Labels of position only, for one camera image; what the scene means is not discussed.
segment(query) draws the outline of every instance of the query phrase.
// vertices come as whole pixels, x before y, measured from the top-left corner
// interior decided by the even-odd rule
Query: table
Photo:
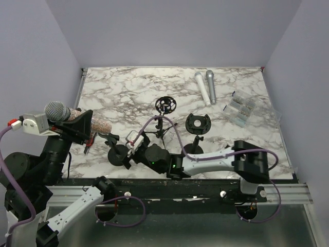
[[[217,104],[206,107],[194,74],[206,70],[214,72],[214,83]],[[229,102],[234,90],[241,90],[271,106],[265,82],[260,68],[186,68],[186,67],[102,67],[89,68],[81,93],[79,107],[82,110],[94,110],[94,116],[112,123],[113,134],[120,135],[120,144],[131,130],[139,131],[144,123],[154,115],[155,101],[162,96],[171,96],[177,102],[177,109],[166,115],[178,123],[177,129],[183,144],[192,143],[195,135],[185,129],[185,120],[190,113],[194,115],[208,114],[212,127],[203,135],[204,141],[199,145],[204,152],[213,152],[232,145],[241,139],[274,151],[280,161],[278,166],[270,171],[271,179],[292,179],[292,169],[283,145],[283,139],[278,128],[270,130],[271,137],[256,135],[241,128],[223,115],[222,110]],[[146,130],[155,131],[156,122]],[[151,143],[162,146],[160,139],[150,134]],[[130,170],[125,167],[115,167],[108,162],[109,147],[105,139],[96,137],[88,155],[83,154],[84,147],[73,144],[71,147],[72,164],[70,177],[95,178],[101,175],[107,178],[130,179],[163,179],[165,174],[157,174],[143,164],[134,164]],[[171,153],[180,153],[181,148],[173,129],[165,136],[164,142]],[[274,158],[269,154],[269,163]],[[194,179],[237,179],[234,172],[208,172],[193,176]]]

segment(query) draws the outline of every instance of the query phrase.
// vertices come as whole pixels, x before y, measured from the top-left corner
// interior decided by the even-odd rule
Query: white microphone
[[[51,101],[45,107],[45,114],[52,122],[57,121],[72,121],[82,114],[77,110],[68,108],[62,102]],[[92,131],[109,134],[112,130],[112,125],[104,120],[92,118]]]
[[[202,97],[203,97],[203,99],[206,103],[206,106],[209,107],[211,105],[211,103],[210,103],[210,99],[209,99],[209,96],[207,94],[206,87],[205,87],[205,84],[204,84],[204,79],[203,79],[201,73],[196,72],[194,74],[194,78],[195,78],[197,84],[199,85],[199,89],[200,89]]]

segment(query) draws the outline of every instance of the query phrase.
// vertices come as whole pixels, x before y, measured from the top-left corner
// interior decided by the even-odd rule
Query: gray wall
[[[82,66],[265,66],[300,0],[47,0]]]
[[[265,67],[297,175],[307,182],[329,243],[329,1],[303,0]]]
[[[73,106],[81,70],[44,0],[0,1],[0,128],[50,100]],[[4,156],[21,151],[40,154],[45,139],[9,132],[1,142]],[[0,185],[0,245],[7,219]]]

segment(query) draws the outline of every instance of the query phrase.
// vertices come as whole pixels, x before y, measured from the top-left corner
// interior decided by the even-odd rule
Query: gray floor
[[[260,206],[257,218],[265,218],[275,206]],[[139,216],[119,215],[119,223]],[[148,215],[139,226],[117,228],[95,223],[93,212],[83,217],[62,239],[60,247],[313,247],[314,239],[303,205],[284,205],[280,214],[263,224],[241,222],[236,215]]]

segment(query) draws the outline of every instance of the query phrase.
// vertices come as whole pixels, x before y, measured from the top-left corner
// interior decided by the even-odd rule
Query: silver mesh microphone grille
[[[45,107],[45,114],[50,121],[66,121],[70,117],[70,109],[62,102],[51,101]]]

